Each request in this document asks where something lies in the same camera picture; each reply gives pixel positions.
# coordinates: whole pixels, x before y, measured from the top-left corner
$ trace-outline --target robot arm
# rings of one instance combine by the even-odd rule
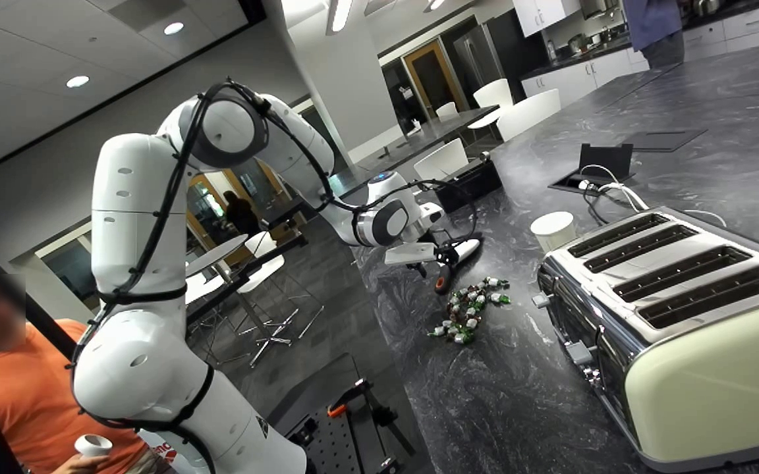
[[[282,134],[272,142],[268,125],[294,139],[303,164],[272,154]],[[157,134],[120,134],[100,150],[92,275],[102,310],[79,341],[74,397],[94,418],[178,434],[195,450],[175,449],[207,472],[303,474],[306,454],[183,343],[190,177],[249,159],[266,159],[344,243],[384,246],[424,219],[413,187],[391,175],[372,183],[365,206],[339,204],[326,185],[333,156],[294,111],[237,85],[210,88]]]

